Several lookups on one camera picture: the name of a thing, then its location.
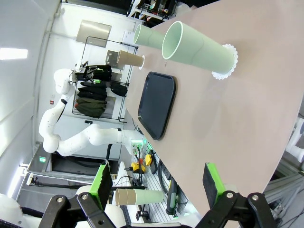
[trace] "light green paper cup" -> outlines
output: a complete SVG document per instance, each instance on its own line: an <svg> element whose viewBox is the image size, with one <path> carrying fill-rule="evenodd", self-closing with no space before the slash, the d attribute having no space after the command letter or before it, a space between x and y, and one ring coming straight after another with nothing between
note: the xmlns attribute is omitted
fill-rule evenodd
<svg viewBox="0 0 304 228"><path fill-rule="evenodd" d="M143 25L138 25L133 38L133 43L161 49L164 37L165 36L162 33Z"/></svg>
<svg viewBox="0 0 304 228"><path fill-rule="evenodd" d="M174 22L163 40L162 57L219 74L232 69L234 56L219 43L180 22Z"/></svg>

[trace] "green exit sign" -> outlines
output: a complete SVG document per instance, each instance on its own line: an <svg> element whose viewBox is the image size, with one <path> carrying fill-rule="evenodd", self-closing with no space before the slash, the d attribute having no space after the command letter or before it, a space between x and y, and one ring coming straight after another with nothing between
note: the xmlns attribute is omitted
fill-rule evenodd
<svg viewBox="0 0 304 228"><path fill-rule="evenodd" d="M39 161L40 161L41 163L45 163L45 162L46 162L46 158L45 158L45 157L39 157Z"/></svg>

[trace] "cup rim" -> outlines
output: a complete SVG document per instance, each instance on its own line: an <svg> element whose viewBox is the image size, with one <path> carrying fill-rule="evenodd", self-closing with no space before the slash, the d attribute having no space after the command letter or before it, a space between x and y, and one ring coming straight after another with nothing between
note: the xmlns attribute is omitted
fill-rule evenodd
<svg viewBox="0 0 304 228"><path fill-rule="evenodd" d="M139 37L139 34L141 32L141 29L142 29L142 25L138 25L136 30L135 30L135 34L134 34L134 38L133 38L133 43L136 44L137 40L138 40L138 37Z"/></svg>
<svg viewBox="0 0 304 228"><path fill-rule="evenodd" d="M170 30L172 29L172 27L173 26L176 26L176 24L179 24L180 25L180 40L179 40L179 42L178 42L178 44L176 45L176 47L175 47L175 49L174 49L174 51L168 56L168 57L165 57L164 56L164 43L165 43L165 40L166 40L166 37L167 37L167 35L168 35L168 33L169 32L171 32ZM184 30L184 27L183 27L183 24L182 24L182 22L181 21L176 21L176 22L174 22L170 27L169 27L169 29L168 29L168 31L166 32L166 35L165 35L165 38L163 39L163 42L162 42L162 49L161 49L161 54L162 54L162 57L164 58L164 59L170 59L174 54L175 54L175 52L177 51L177 49L178 49L178 47L180 46L180 43L181 43L181 39L182 39L182 36L183 36L183 30Z"/></svg>

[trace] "screw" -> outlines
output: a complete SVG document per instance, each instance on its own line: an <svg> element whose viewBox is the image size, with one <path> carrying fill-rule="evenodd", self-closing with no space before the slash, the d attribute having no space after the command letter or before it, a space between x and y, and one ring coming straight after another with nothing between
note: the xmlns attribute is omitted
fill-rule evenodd
<svg viewBox="0 0 304 228"><path fill-rule="evenodd" d="M83 195L81 198L82 198L83 200L86 200L87 197L88 197L88 195Z"/></svg>
<svg viewBox="0 0 304 228"><path fill-rule="evenodd" d="M231 199L233 197L233 194L231 192L228 192L226 195L229 199Z"/></svg>
<svg viewBox="0 0 304 228"><path fill-rule="evenodd" d="M254 201L257 201L257 200L258 200L258 196L257 196L257 195L254 195L254 196L252 196L252 199L253 199Z"/></svg>

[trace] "table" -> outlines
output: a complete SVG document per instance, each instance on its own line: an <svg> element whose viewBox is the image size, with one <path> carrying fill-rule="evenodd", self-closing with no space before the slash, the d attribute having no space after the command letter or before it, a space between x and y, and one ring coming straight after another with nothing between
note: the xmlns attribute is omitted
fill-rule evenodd
<svg viewBox="0 0 304 228"><path fill-rule="evenodd" d="M165 60L139 47L126 108L171 174L204 215L204 164L213 162L225 183L243 196L263 192L289 140L304 92L304 1L221 0L155 27L165 34L180 20L220 44L237 48L228 79ZM137 118L147 74L176 77L177 93L164 137L154 141Z"/></svg>

